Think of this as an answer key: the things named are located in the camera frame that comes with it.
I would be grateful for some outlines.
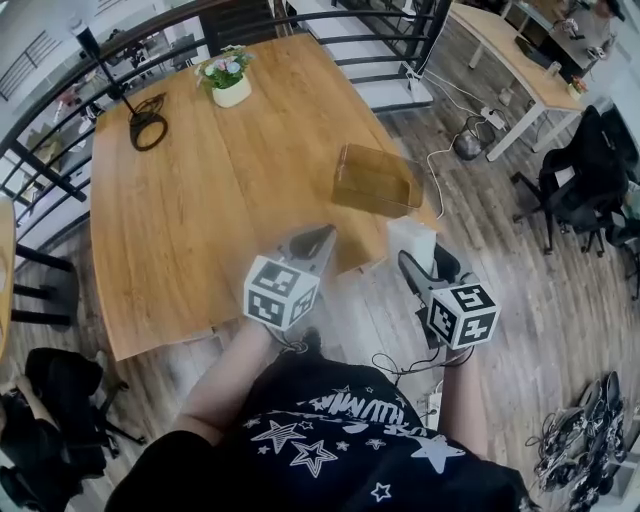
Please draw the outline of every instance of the desk leg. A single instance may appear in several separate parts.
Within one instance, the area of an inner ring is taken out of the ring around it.
[[[66,315],[51,315],[48,313],[35,313],[34,311],[11,310],[13,322],[45,325],[71,325],[71,318]]]
[[[562,121],[560,121],[556,126],[551,128],[551,130],[549,130],[549,132],[546,133],[544,135],[544,137],[542,137],[542,139],[540,139],[540,142],[536,142],[534,144],[534,146],[531,148],[532,151],[534,153],[537,153],[538,151],[540,151],[543,147],[545,147],[547,144],[549,144],[549,142],[551,142],[553,139],[555,139],[562,130],[564,130],[571,123],[573,123],[573,121],[577,117],[580,117],[580,112],[570,112],[569,114],[564,116]]]
[[[509,11],[511,10],[512,5],[513,5],[513,2],[509,0],[507,4],[504,6],[504,9],[502,9],[502,13],[500,14],[502,19],[505,19],[507,17],[507,14],[509,14]],[[471,69],[476,69],[476,66],[478,65],[478,61],[480,60],[480,57],[482,57],[483,52],[484,52],[484,46],[482,46],[482,44],[479,44],[478,48],[476,49],[476,52],[473,54],[473,57],[471,57],[471,60],[469,61],[469,67]]]
[[[544,112],[544,106],[541,103],[536,103],[529,112],[527,112],[517,124],[511,128],[511,131],[507,133],[502,140],[496,144],[496,146],[487,155],[487,160],[493,162],[498,158],[505,149],[507,149],[522,133],[531,126],[531,124],[538,119],[538,116]]]
[[[471,57],[471,60],[469,61],[469,67],[471,69],[476,69],[476,66],[478,65],[478,61],[480,60],[480,57],[482,57],[483,51],[484,51],[484,46],[479,44],[478,49],[476,50],[476,53],[473,54],[473,57]]]
[[[16,244],[16,256],[20,256],[26,260],[34,261],[42,265],[47,265],[48,267],[57,268],[58,270],[64,270],[65,272],[73,272],[73,265],[70,262],[61,260],[60,258],[54,258],[53,256],[49,256],[42,252],[34,251],[24,245]]]

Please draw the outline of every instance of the desk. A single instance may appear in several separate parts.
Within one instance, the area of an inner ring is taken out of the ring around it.
[[[47,265],[45,284],[32,288],[13,283],[15,257]],[[9,326],[13,322],[47,324],[66,330],[75,318],[78,305],[78,280],[74,266],[60,258],[16,244],[16,216],[13,202],[0,197],[0,358],[7,346]],[[12,309],[13,294],[43,300],[45,313]]]
[[[232,108],[189,69],[131,99],[167,93],[151,151],[131,147],[122,106],[98,119],[91,238],[118,360],[240,316],[255,256],[294,229],[334,224],[338,271],[386,255],[387,218],[331,203],[344,144],[400,154],[383,126],[311,36],[248,51],[253,93]],[[415,217],[437,228],[426,202]]]
[[[520,51],[515,43],[518,31],[500,16],[466,5],[452,4],[451,17],[500,60],[535,101],[533,107],[489,152],[488,160],[498,158],[545,110],[571,113],[553,131],[566,127],[584,110],[579,101],[569,96],[567,84],[560,76],[547,76],[541,66]]]

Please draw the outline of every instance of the white cable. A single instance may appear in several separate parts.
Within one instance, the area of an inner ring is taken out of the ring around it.
[[[468,108],[465,107],[461,107],[460,105],[458,105],[456,103],[456,101],[451,97],[451,95],[447,92],[447,90],[442,87],[438,82],[434,82],[433,80],[431,80],[431,78],[429,78],[428,76],[425,76],[424,78],[426,78],[427,80],[429,80],[429,82],[431,82],[433,85],[435,85],[436,87],[439,87],[442,92],[445,93],[445,95],[447,96],[447,98],[449,98],[451,100],[451,103],[453,103],[456,107],[458,107],[460,110],[464,110],[465,112],[469,112],[471,114],[473,114],[474,116],[479,116],[480,114],[478,114],[477,112],[474,112],[473,110],[470,110]]]
[[[456,135],[453,138],[453,140],[451,141],[451,145],[449,146],[449,149],[441,149],[439,151],[434,151],[427,155],[427,165],[429,166],[429,170],[431,171],[431,175],[433,176],[433,181],[436,182],[436,188],[438,189],[438,198],[440,199],[440,213],[438,214],[438,217],[436,217],[436,220],[439,220],[444,216],[444,201],[442,200],[442,190],[440,189],[438,178],[436,178],[436,173],[434,172],[433,167],[431,167],[431,162],[429,162],[429,158],[431,158],[433,155],[437,155],[438,153],[448,153],[449,151],[451,151],[451,149],[453,148],[453,143],[456,141],[457,138],[458,138],[458,135]]]
[[[478,98],[477,96],[474,96],[474,95],[473,95],[473,94],[471,94],[469,91],[465,91],[464,89],[460,89],[460,87],[458,87],[458,86],[456,86],[456,85],[452,84],[451,82],[447,82],[444,78],[442,78],[441,76],[436,75],[433,71],[429,71],[428,69],[425,69],[425,71],[426,71],[427,73],[429,73],[430,75],[435,76],[438,80],[440,80],[440,81],[444,82],[445,84],[450,85],[450,86],[451,86],[451,87],[453,87],[454,89],[457,89],[457,90],[458,90],[458,91],[460,91],[461,93],[466,94],[467,96],[471,96],[474,100],[479,101],[479,102],[480,102],[480,103],[482,103],[485,107],[487,106],[487,104],[486,104],[484,101],[482,101],[482,100],[481,100],[480,98]]]

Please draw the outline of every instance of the power strip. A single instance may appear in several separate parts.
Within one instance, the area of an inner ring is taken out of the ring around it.
[[[491,110],[489,107],[482,107],[480,114],[482,114],[482,117],[489,121],[496,130],[504,130],[504,119],[495,110]]]

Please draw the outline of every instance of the trash bin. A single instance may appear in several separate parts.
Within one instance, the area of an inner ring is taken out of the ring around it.
[[[471,116],[458,133],[453,149],[463,160],[473,160],[495,140],[496,134],[489,121],[482,116]]]

